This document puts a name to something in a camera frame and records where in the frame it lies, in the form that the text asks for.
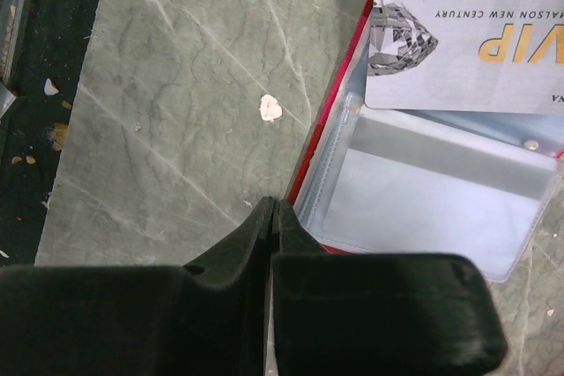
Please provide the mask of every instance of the dark surface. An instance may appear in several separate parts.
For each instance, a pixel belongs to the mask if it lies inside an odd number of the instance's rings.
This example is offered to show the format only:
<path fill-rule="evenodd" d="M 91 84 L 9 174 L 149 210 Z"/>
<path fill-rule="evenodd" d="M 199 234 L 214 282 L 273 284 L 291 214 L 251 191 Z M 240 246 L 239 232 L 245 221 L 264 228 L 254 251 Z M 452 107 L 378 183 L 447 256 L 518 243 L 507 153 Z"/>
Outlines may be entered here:
<path fill-rule="evenodd" d="M 12 91 L 25 101 L 10 119 L 0 164 L 0 265 L 33 263 L 61 155 L 49 132 L 68 123 L 99 0 L 33 0 Z M 47 97 L 47 78 L 59 93 Z M 35 163 L 26 163 L 31 155 Z M 23 160 L 13 165 L 12 158 Z"/>
<path fill-rule="evenodd" d="M 280 254 L 272 263 L 280 376 L 481 376 L 507 353 L 486 282 L 462 257 Z"/>
<path fill-rule="evenodd" d="M 464 258 L 327 254 L 265 197 L 183 268 L 0 272 L 2 374 L 264 376 L 272 254 L 280 376 L 479 376 L 506 353 Z"/>
<path fill-rule="evenodd" d="M 2 375 L 264 376 L 274 206 L 183 268 L 0 272 Z"/>

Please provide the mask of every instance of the small white crumb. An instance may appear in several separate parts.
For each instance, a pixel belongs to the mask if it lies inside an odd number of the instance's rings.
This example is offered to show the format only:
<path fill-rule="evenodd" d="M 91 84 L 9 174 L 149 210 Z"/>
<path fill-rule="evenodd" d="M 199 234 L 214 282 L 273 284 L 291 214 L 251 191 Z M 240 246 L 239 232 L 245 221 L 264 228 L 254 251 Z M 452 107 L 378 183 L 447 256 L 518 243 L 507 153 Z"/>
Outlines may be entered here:
<path fill-rule="evenodd" d="M 54 96 L 59 92 L 59 89 L 56 88 L 55 84 L 53 84 L 51 78 L 47 78 L 45 80 L 45 86 L 43 87 L 43 92 L 45 92 L 46 96 Z"/>
<path fill-rule="evenodd" d="M 41 202 L 41 204 L 43 204 L 45 206 L 45 209 L 47 210 L 49 210 L 49 203 L 51 203 L 51 193 L 48 193 L 48 197 L 46 201 Z"/>
<path fill-rule="evenodd" d="M 265 94 L 261 98 L 259 110 L 261 111 L 261 118 L 265 122 L 274 122 L 282 116 L 282 106 L 270 94 Z"/>
<path fill-rule="evenodd" d="M 523 144 L 524 148 L 530 151 L 538 150 L 538 141 L 537 140 L 527 140 Z"/>

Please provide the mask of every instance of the gray marble surface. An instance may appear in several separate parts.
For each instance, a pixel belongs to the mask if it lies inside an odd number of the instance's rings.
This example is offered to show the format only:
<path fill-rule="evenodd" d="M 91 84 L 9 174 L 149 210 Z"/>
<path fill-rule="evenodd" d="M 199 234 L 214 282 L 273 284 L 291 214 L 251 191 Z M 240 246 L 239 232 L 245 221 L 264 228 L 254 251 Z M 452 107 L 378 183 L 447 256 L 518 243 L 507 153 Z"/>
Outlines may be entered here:
<path fill-rule="evenodd" d="M 495 375 L 564 374 L 564 183 L 504 284 L 491 284 L 509 340 Z"/>
<path fill-rule="evenodd" d="M 364 1 L 100 0 L 37 264 L 185 263 L 283 195 Z M 491 286 L 495 374 L 564 374 L 563 207 Z"/>

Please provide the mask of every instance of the diamond graphic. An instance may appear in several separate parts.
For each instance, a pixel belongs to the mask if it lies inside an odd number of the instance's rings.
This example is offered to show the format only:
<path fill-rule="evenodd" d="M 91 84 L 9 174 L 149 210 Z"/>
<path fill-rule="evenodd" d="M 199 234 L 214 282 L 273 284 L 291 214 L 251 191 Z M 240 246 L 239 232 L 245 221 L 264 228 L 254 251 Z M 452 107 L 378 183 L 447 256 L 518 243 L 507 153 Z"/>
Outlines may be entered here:
<path fill-rule="evenodd" d="M 370 14 L 368 75 L 415 68 L 439 41 L 397 0 L 374 0 Z"/>

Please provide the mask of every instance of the card holder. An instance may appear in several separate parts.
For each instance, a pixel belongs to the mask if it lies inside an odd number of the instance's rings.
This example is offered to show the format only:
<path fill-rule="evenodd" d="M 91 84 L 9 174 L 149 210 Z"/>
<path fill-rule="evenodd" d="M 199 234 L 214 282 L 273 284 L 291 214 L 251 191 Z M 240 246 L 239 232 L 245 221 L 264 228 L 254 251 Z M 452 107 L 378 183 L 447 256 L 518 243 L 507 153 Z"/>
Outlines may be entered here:
<path fill-rule="evenodd" d="M 534 131 L 551 118 L 370 109 L 366 60 L 333 107 L 296 202 L 301 223 L 329 247 L 460 254 L 506 280 L 562 173 L 559 139 Z"/>

